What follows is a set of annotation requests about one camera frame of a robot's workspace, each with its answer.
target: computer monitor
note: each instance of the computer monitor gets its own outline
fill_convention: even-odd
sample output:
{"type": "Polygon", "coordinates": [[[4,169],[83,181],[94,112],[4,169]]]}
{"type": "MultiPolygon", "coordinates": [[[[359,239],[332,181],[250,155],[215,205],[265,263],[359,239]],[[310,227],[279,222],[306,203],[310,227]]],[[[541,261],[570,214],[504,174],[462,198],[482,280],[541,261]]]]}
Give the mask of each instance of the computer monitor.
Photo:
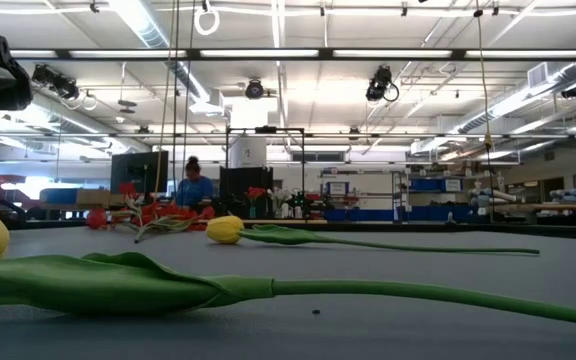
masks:
{"type": "Polygon", "coordinates": [[[168,184],[168,152],[113,155],[110,173],[110,192],[120,194],[119,185],[131,182],[138,193],[166,192],[168,184]],[[155,189],[159,172],[159,186],[155,189]]]}

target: ceiling duct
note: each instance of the ceiling duct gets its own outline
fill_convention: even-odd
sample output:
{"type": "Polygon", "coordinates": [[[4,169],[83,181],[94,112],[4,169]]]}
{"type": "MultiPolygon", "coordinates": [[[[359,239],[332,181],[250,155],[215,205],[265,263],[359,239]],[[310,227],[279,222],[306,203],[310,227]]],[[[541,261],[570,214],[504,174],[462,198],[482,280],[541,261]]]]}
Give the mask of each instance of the ceiling duct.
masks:
{"type": "MultiPolygon", "coordinates": [[[[554,92],[576,86],[576,63],[564,66],[559,63],[542,63],[528,71],[528,81],[514,92],[506,92],[491,101],[488,119],[496,120],[521,107],[554,92]]],[[[486,109],[479,108],[458,122],[453,131],[465,134],[486,123],[486,109]]]]}
{"type": "MultiPolygon", "coordinates": [[[[157,15],[148,0],[108,0],[108,3],[146,47],[149,49],[170,47],[170,39],[162,31],[164,27],[157,20],[157,15]]],[[[188,91],[195,102],[209,103],[211,101],[210,91],[190,73],[186,64],[180,61],[164,64],[177,75],[177,79],[183,86],[188,84],[188,91]]]]}

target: table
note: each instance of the table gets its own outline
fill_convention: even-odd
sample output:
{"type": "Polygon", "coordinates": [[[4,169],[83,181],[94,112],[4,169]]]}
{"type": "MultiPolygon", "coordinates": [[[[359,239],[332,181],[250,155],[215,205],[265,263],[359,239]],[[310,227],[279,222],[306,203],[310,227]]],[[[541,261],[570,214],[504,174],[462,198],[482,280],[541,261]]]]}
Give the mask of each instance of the table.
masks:
{"type": "MultiPolygon", "coordinates": [[[[576,307],[576,240],[516,234],[326,233],[424,246],[535,247],[540,257],[343,245],[210,243],[200,232],[134,244],[128,231],[12,232],[9,257],[139,251],[176,271],[446,285],[576,307]]],[[[576,359],[576,324],[425,300],[287,296],[168,318],[83,319],[0,307],[0,359],[576,359]],[[313,310],[320,310],[314,315],[313,310]]]]}
{"type": "Polygon", "coordinates": [[[537,223],[537,212],[542,210],[576,211],[576,204],[504,204],[494,206],[494,211],[497,213],[525,213],[529,224],[537,223]]]}

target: green stem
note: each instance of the green stem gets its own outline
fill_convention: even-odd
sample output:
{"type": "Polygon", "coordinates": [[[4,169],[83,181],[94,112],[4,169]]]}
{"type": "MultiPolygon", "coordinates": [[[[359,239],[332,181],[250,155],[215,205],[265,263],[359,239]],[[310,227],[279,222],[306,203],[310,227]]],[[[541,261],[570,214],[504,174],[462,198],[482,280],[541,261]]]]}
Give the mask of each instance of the green stem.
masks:
{"type": "Polygon", "coordinates": [[[573,308],[433,285],[379,281],[275,280],[273,283],[273,293],[276,296],[305,294],[367,294],[399,296],[473,305],[576,323],[576,309],[573,308]]]}
{"type": "Polygon", "coordinates": [[[422,246],[402,246],[370,243],[363,241],[327,239],[318,241],[322,244],[344,244],[357,245],[379,249],[402,250],[402,251],[425,251],[425,252],[458,252],[458,253],[525,253],[539,255],[539,250],[523,248],[442,248],[442,247],[422,247],[422,246]]]}

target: green tulip leaf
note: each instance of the green tulip leaf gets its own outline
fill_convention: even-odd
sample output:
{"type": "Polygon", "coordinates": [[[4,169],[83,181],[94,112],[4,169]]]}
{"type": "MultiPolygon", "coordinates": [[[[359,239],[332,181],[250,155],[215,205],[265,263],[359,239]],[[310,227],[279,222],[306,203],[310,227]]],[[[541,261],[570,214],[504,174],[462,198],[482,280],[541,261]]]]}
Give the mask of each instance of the green tulip leaf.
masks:
{"type": "Polygon", "coordinates": [[[445,252],[445,253],[524,253],[539,255],[539,250],[523,248],[451,248],[423,247],[379,244],[365,241],[333,239],[318,235],[312,231],[292,229],[276,225],[254,225],[252,229],[240,230],[241,237],[268,244],[303,245],[303,244],[343,244],[389,249],[399,251],[445,252]]]}
{"type": "Polygon", "coordinates": [[[158,315],[308,294],[426,299],[576,323],[573,308],[434,285],[187,276],[138,253],[0,260],[0,305],[30,305],[80,315],[158,315]]]}

